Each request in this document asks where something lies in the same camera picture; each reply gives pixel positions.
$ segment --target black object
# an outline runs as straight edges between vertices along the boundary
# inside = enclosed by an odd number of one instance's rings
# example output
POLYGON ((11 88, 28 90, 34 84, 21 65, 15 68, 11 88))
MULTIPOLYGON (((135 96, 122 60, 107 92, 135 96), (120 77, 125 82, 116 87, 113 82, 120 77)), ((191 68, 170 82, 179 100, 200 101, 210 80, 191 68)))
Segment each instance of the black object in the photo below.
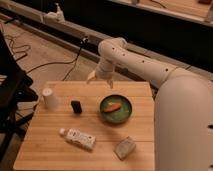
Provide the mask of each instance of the black object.
POLYGON ((82 113, 80 101, 72 100, 72 101, 71 101, 71 106, 72 106, 72 108, 73 108, 73 112, 74 112, 74 113, 77 113, 77 114, 82 113))
POLYGON ((0 85, 0 133, 5 134, 0 144, 0 162, 14 133, 25 135, 21 126, 33 117, 33 113, 16 119, 18 102, 30 102, 38 99, 29 88, 33 80, 27 76, 14 60, 4 36, 0 31, 0 75, 7 76, 0 85))

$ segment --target cable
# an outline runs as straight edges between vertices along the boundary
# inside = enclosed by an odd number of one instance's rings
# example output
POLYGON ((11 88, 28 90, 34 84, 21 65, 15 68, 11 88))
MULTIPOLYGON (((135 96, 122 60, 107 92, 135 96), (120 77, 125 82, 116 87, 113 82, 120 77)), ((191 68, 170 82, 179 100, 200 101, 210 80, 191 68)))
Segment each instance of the cable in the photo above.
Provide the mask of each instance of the cable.
POLYGON ((77 56, 76 56, 76 58, 75 58, 75 63, 74 63, 74 66, 67 72, 67 74, 64 76, 64 78, 61 80, 61 81, 65 81, 66 79, 67 79, 67 77, 68 77, 68 75, 74 70, 74 68, 76 67, 76 64, 77 64, 77 60, 78 60, 78 57, 79 57, 79 55, 80 55, 80 53, 81 53, 81 49, 82 49, 82 47, 80 47, 80 49, 79 49, 79 51, 78 51, 78 54, 77 54, 77 56))
POLYGON ((13 56, 16 56, 17 54, 22 54, 20 57, 16 59, 16 61, 19 61, 23 59, 24 57, 27 56, 27 52, 31 49, 30 45, 21 45, 21 46, 15 46, 15 39, 21 37, 24 34, 21 33, 18 36, 10 36, 10 35, 5 35, 5 39, 8 40, 8 46, 11 49, 11 52, 13 56))
POLYGON ((70 73, 74 70, 74 68, 76 67, 76 63, 77 63, 78 58, 79 58, 79 56, 80 56, 80 54, 81 54, 81 50, 82 50, 83 46, 84 46, 88 41, 89 41, 89 39, 88 39, 87 37, 84 37, 84 38, 82 39, 82 41, 80 42, 81 46, 80 46, 80 48, 79 48, 79 50, 78 50, 78 53, 77 53, 76 58, 74 59, 74 61, 75 61, 74 66, 67 72, 67 74, 64 76, 64 78, 62 79, 62 81, 65 81, 65 80, 67 79, 67 77, 69 76, 69 74, 70 74, 70 73))
POLYGON ((153 3, 156 3, 156 4, 160 5, 162 8, 166 9, 166 6, 163 5, 162 3, 158 2, 158 1, 155 1, 155 0, 150 0, 150 1, 153 2, 153 3))
POLYGON ((82 48, 83 48, 83 45, 85 45, 86 43, 88 42, 88 39, 86 38, 84 38, 81 42, 80 42, 80 44, 81 44, 81 46, 80 46, 80 49, 79 49, 79 51, 78 51, 78 53, 77 53, 77 56, 75 57, 75 59, 73 59, 72 61, 70 61, 70 62, 48 62, 48 63, 45 63, 45 64, 41 64, 41 65, 38 65, 38 66, 36 66, 36 67, 34 67, 34 68, 32 68, 32 69, 30 69, 29 71, 27 71, 27 74, 29 74, 29 73, 31 73, 32 71, 35 71, 35 70, 37 70, 37 69, 39 69, 39 68, 41 68, 41 67, 44 67, 44 66, 48 66, 48 65, 60 65, 60 64, 67 64, 67 65, 69 65, 69 64, 73 64, 74 63, 74 66, 68 71, 68 73, 65 75, 65 77, 62 79, 62 80, 65 80, 66 78, 67 78, 67 76, 70 74, 70 72, 75 68, 75 66, 76 66, 76 62, 77 62, 77 60, 78 60, 78 57, 79 57, 79 55, 80 55, 80 53, 81 53, 81 50, 82 50, 82 48))

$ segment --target wooden table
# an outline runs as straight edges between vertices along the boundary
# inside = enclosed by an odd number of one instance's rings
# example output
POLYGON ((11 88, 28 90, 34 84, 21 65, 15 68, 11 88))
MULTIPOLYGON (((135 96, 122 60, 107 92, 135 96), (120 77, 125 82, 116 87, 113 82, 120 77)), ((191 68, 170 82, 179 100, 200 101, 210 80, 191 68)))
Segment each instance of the wooden table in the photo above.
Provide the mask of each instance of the wooden table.
POLYGON ((18 171, 154 171, 153 99, 147 82, 115 82, 110 89, 105 82, 48 82, 60 106, 51 112, 40 99, 24 142, 14 164, 18 171), (99 117, 101 100, 111 94, 127 97, 133 107, 130 119, 110 126, 99 117), (80 100, 83 113, 73 114, 71 100, 80 100), (76 128, 96 136, 92 152, 65 142, 60 128, 76 128), (113 152, 116 144, 130 136, 136 149, 120 161, 113 152))
MULTIPOLYGON (((121 2, 131 3, 131 0, 118 0, 121 2)), ((163 6, 166 7, 167 10, 170 12, 180 12, 183 14, 190 14, 202 18, 206 18, 208 10, 210 8, 209 4, 201 4, 198 3, 198 0, 140 0, 138 5, 149 5, 154 7, 162 8, 161 3, 163 6)))

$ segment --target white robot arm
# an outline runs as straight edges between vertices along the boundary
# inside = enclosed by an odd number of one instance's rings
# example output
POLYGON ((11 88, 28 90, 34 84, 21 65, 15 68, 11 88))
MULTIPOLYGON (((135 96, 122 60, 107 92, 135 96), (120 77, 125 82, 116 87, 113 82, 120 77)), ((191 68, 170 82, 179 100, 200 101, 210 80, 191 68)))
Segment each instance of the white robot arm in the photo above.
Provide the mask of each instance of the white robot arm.
POLYGON ((213 83, 175 65, 126 50, 123 38, 99 44, 100 62, 89 76, 113 87, 116 64, 159 89, 155 99, 156 171, 213 170, 213 83))

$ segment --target bowl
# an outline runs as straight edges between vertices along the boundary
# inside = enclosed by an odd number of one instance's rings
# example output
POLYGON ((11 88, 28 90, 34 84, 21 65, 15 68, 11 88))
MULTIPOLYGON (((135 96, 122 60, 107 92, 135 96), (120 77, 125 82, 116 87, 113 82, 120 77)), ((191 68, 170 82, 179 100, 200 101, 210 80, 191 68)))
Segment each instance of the bowl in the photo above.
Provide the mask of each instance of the bowl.
POLYGON ((131 113, 132 105, 130 101, 121 95, 110 95, 105 97, 100 103, 100 113, 102 118, 108 123, 120 124, 126 122, 131 113), (112 112, 105 112, 105 109, 114 103, 121 103, 121 107, 112 112))

